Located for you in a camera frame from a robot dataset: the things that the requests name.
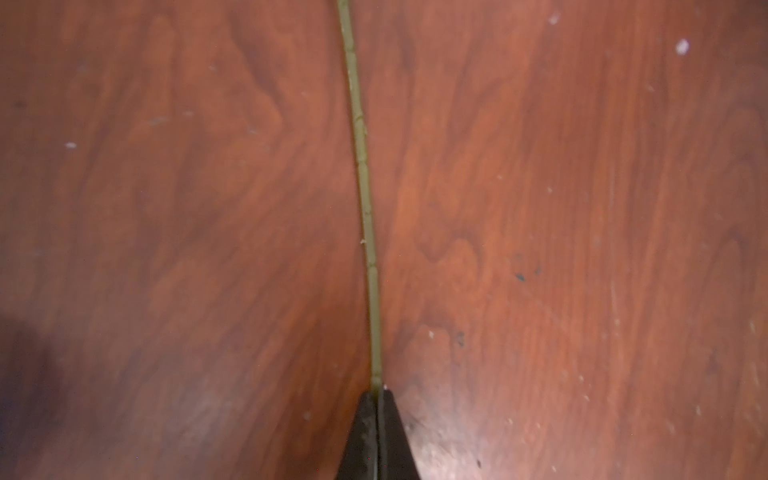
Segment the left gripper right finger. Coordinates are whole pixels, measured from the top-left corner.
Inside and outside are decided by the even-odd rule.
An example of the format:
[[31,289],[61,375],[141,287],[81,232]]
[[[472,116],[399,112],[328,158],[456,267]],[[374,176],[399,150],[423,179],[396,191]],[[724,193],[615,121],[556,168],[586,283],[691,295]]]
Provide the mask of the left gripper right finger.
[[421,479],[394,395],[388,389],[379,395],[379,478]]

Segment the orange gerbera flower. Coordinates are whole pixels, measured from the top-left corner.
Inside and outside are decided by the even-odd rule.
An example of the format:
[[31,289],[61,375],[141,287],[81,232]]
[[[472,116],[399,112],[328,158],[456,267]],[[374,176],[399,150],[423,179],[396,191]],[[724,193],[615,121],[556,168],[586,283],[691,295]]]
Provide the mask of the orange gerbera flower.
[[339,0],[336,2],[336,9],[348,82],[351,129],[361,212],[361,245],[364,250],[365,259],[371,351],[370,386],[373,392],[380,393],[384,389],[381,339],[382,329],[367,129],[362,105],[358,59],[353,34],[350,2]]

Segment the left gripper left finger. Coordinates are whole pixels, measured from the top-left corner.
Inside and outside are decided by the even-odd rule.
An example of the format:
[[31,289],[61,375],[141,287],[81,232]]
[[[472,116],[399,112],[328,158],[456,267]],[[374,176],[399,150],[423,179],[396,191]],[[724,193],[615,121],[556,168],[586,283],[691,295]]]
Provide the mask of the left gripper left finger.
[[358,402],[336,480],[378,478],[378,420],[374,395],[364,392]]

